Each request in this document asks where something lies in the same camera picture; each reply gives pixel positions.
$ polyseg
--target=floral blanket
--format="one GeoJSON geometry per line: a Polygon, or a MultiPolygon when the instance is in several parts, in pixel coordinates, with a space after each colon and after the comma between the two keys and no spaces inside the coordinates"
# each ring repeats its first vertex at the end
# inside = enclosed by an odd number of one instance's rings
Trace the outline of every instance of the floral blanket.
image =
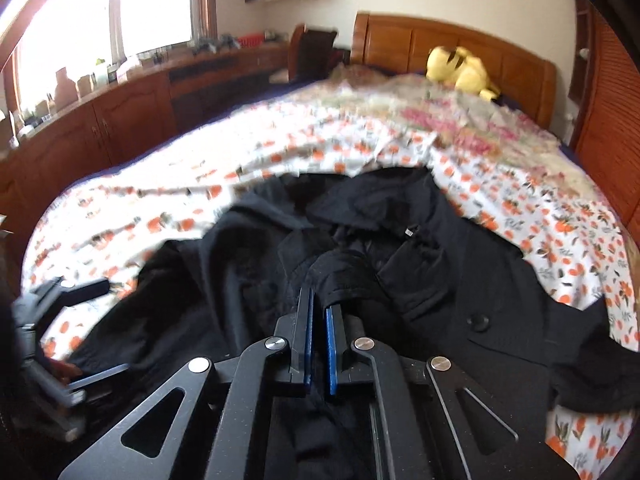
{"type": "MultiPolygon", "coordinates": [[[[460,215],[519,246],[557,301],[584,309],[604,295],[610,336],[638,350],[638,249],[556,138],[520,112],[419,76],[386,78],[357,66],[245,107],[56,199],[30,241],[22,286],[106,276],[113,287],[63,310],[44,349],[65,358],[135,289],[154,250],[168,239],[201,237],[248,186],[274,174],[421,165],[460,215]]],[[[594,479],[628,437],[634,415],[556,407],[547,443],[581,478],[594,479]]]]}

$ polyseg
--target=headboard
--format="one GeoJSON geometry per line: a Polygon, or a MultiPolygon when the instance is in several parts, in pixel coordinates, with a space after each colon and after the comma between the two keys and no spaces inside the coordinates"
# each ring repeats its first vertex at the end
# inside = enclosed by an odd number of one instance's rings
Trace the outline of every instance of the headboard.
{"type": "Polygon", "coordinates": [[[491,80],[547,129],[556,99],[556,67],[519,46],[452,23],[392,14],[359,12],[353,28],[351,63],[396,73],[421,72],[436,46],[464,46],[482,59],[491,80]]]}

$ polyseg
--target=stuffed animal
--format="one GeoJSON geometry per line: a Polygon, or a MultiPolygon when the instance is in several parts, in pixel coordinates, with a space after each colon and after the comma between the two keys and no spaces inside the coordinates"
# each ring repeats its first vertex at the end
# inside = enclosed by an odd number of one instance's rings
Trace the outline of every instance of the stuffed animal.
{"type": "Polygon", "coordinates": [[[487,101],[497,98],[500,93],[491,83],[482,60],[461,46],[454,52],[441,46],[434,48],[427,60],[426,76],[456,90],[478,94],[487,101]]]}

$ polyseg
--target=black button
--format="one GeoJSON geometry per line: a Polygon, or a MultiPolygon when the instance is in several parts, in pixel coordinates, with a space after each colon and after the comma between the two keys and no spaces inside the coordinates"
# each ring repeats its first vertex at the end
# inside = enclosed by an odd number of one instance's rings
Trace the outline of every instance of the black button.
{"type": "Polygon", "coordinates": [[[489,328],[489,317],[485,314],[472,314],[466,322],[474,332],[485,332],[489,328]]]}

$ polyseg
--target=red basket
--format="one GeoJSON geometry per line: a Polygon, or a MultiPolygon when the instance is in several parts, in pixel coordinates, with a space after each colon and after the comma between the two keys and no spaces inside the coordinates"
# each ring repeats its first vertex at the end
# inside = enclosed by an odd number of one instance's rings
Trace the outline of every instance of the red basket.
{"type": "Polygon", "coordinates": [[[264,43],[264,32],[260,32],[259,34],[247,34],[246,36],[242,36],[242,38],[238,38],[238,42],[242,48],[261,46],[261,44],[264,43]]]}

